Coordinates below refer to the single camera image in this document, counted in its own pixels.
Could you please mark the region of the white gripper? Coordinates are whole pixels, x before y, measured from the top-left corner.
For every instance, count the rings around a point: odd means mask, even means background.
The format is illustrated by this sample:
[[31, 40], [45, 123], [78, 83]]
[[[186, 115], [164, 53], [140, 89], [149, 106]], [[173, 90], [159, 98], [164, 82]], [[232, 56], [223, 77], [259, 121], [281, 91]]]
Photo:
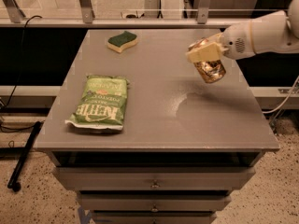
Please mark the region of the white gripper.
[[217, 33], [207, 38], [205, 45], [186, 53], [190, 63], [214, 62], [222, 55], [239, 60], [255, 55], [252, 44], [252, 21], [234, 24], [222, 34]]

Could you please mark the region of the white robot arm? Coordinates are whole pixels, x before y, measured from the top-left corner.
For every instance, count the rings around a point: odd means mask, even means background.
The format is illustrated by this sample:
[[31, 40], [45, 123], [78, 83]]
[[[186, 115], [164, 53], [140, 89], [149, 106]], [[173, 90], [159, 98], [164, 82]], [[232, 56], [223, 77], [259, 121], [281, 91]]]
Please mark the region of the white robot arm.
[[299, 0], [292, 0], [288, 12], [280, 10], [233, 24], [203, 45], [191, 46], [186, 56], [190, 63], [200, 63], [217, 61], [221, 56], [239, 60], [267, 52], [298, 51]]

